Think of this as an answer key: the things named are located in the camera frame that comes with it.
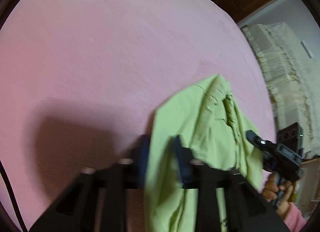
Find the person's right hand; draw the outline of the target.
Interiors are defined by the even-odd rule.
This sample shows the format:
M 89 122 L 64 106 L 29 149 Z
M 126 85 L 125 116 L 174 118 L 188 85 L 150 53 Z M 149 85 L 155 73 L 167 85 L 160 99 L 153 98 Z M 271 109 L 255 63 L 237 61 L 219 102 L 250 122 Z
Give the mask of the person's right hand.
M 290 181 L 285 181 L 283 184 L 276 185 L 276 176 L 275 174 L 270 174 L 268 180 L 265 182 L 265 186 L 262 190 L 262 196 L 267 202 L 278 199 L 277 193 L 283 192 L 283 196 L 278 205 L 277 214 L 281 217 L 282 220 L 285 219 L 289 213 L 290 203 L 289 199 L 293 192 L 293 185 Z

